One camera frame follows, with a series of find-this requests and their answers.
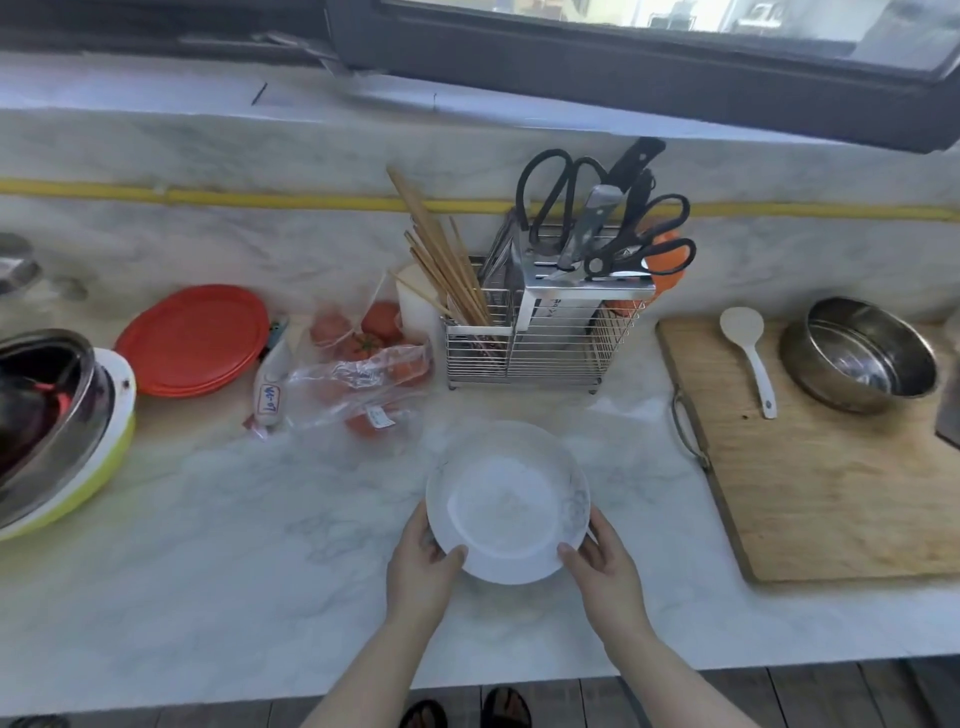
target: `red plastic lid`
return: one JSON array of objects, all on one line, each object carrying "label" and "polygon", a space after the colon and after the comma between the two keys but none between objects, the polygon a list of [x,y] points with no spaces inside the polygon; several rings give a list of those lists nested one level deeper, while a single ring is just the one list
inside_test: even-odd
[{"label": "red plastic lid", "polygon": [[133,319],[114,349],[133,367],[139,391],[193,397],[240,376],[269,333],[267,308],[253,293],[234,285],[199,285]]}]

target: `yellow pipe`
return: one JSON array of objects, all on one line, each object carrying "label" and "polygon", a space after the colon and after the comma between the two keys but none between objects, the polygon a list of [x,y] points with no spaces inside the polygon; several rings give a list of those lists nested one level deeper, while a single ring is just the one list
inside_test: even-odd
[{"label": "yellow pipe", "polygon": [[[0,195],[109,200],[150,205],[252,207],[258,209],[338,209],[361,212],[406,212],[396,197],[355,195],[217,192],[202,189],[132,187],[101,182],[48,182],[0,178]],[[510,200],[427,200],[438,214],[501,215]],[[664,206],[664,213],[670,212]],[[693,217],[808,217],[847,220],[960,222],[960,210],[934,206],[843,205],[831,203],[695,203]]]}]

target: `white marble countertop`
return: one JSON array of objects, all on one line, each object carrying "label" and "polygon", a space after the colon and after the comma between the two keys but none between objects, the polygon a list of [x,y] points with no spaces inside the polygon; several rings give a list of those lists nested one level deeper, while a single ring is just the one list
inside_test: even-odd
[{"label": "white marble countertop", "polygon": [[[310,436],[251,439],[250,386],[144,398],[104,492],[0,545],[0,715],[326,692],[383,617],[387,559],[427,469],[474,417],[568,443],[636,558],[658,633],[697,668],[960,652],[958,580],[744,582],[672,429],[650,331],[596,397],[438,387],[415,451],[352,472]],[[416,687],[611,674],[567,574],[525,587],[463,576]]]}]

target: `label sticker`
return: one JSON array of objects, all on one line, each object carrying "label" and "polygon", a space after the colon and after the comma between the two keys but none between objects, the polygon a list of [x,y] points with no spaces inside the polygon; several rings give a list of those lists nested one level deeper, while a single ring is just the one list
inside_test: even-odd
[{"label": "label sticker", "polygon": [[387,413],[383,411],[383,407],[367,407],[367,419],[370,420],[370,424],[376,429],[385,429],[396,425],[393,420],[387,417]]},{"label": "label sticker", "polygon": [[281,391],[275,384],[261,384],[260,395],[256,400],[258,415],[278,415],[280,413]]}]

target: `wire basket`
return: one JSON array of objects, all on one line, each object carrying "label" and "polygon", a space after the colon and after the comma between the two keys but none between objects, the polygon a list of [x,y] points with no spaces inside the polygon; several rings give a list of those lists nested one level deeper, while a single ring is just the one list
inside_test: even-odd
[{"label": "wire basket", "polygon": [[[551,272],[549,260],[527,254],[522,243],[516,244],[518,239],[514,272],[528,257],[533,261],[528,267],[537,271],[528,280],[546,279]],[[472,261],[479,267],[483,258]],[[504,287],[482,289],[493,326],[461,326],[444,319],[450,389],[463,384],[524,384],[595,393],[647,302],[598,298],[604,295],[603,289],[595,288],[589,289],[594,291],[592,299],[584,298],[579,289],[575,298],[553,298],[563,292],[538,298],[539,293],[531,291],[539,292],[542,286],[518,282],[522,281],[518,275],[508,270],[497,281]]]}]

